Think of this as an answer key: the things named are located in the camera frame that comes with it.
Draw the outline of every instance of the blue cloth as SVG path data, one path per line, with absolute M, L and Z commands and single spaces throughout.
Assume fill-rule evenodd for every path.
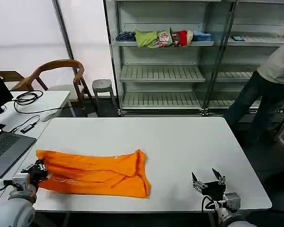
M 135 32 L 122 32 L 115 38 L 115 40 L 117 42 L 136 42 L 135 35 Z
M 211 41 L 211 34 L 209 33 L 203 33 L 201 31 L 194 31 L 194 38 L 193 41 L 197 42 L 209 42 Z

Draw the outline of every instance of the chair backrest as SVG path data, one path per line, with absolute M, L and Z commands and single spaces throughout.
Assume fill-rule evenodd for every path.
M 32 82 L 36 80 L 41 85 L 41 87 L 46 91 L 48 90 L 48 87 L 41 80 L 40 74 L 44 71 L 53 70 L 57 68 L 63 68 L 63 67 L 72 67 L 72 68 L 79 69 L 78 73 L 76 74 L 73 80 L 74 85 L 78 84 L 79 81 L 83 80 L 82 75 L 84 72 L 84 67 L 81 64 L 81 62 L 76 61 L 76 60 L 65 59 L 65 60 L 50 61 L 48 63 L 41 65 L 33 72 L 33 74 L 30 77 L 26 78 L 25 85 L 23 86 L 31 86 Z

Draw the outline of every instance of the jeans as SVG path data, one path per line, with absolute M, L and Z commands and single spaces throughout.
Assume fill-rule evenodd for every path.
M 268 128 L 278 108 L 281 107 L 284 100 L 284 84 L 272 83 L 255 71 L 240 92 L 239 97 L 224 115 L 228 125 L 233 129 L 259 97 L 262 97 L 262 100 L 247 138 L 252 142 L 257 141 L 259 136 Z

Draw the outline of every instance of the gray stool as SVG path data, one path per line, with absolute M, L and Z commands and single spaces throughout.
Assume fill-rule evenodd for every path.
M 115 103 L 115 97 L 113 93 L 112 81 L 110 79 L 96 79 L 91 85 L 95 94 L 97 108 L 99 108 L 98 92 L 109 92 L 110 98 L 117 109 L 117 104 Z

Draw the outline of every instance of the white shirt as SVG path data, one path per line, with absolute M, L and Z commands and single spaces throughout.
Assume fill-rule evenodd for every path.
M 284 25 L 281 27 L 279 35 L 284 38 Z M 284 44 L 270 55 L 257 71 L 270 82 L 284 84 Z

